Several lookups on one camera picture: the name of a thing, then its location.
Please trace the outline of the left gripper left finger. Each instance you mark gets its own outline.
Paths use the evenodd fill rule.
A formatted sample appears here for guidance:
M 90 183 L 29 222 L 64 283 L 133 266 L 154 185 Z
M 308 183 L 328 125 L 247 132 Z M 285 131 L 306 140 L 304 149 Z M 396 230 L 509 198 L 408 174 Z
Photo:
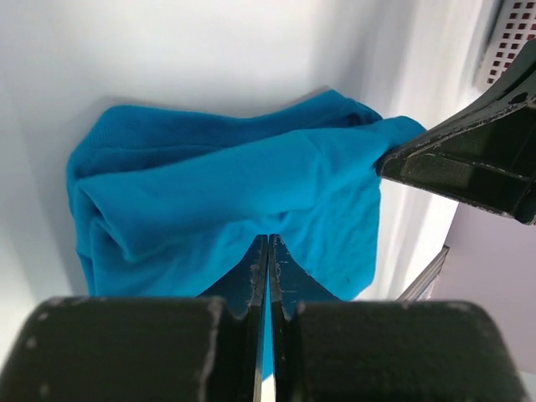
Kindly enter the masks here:
M 24 323 L 4 401 L 257 401 L 268 239 L 196 297 L 55 297 Z

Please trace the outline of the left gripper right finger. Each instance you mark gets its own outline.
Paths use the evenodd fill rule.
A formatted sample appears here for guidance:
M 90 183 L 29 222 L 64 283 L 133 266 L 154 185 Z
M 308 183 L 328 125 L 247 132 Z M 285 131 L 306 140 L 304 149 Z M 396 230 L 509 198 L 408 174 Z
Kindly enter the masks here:
M 279 401 L 528 401 L 496 323 L 466 301 L 343 301 L 268 246 Z

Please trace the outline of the blue t shirt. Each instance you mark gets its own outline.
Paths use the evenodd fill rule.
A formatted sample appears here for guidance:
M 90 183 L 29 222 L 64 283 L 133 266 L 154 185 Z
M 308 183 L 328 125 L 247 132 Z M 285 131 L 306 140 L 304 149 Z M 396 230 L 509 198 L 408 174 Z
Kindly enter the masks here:
M 423 132 L 334 90 L 252 118 L 110 108 L 66 168 L 89 292 L 195 296 L 274 234 L 351 300 L 376 270 L 377 161 Z

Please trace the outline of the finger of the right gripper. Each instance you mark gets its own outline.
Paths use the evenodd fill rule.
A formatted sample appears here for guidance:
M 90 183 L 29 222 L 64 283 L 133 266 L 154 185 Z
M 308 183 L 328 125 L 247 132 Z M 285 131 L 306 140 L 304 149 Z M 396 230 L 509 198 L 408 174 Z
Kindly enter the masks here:
M 535 223 L 535 42 L 484 94 L 388 152 L 380 177 Z

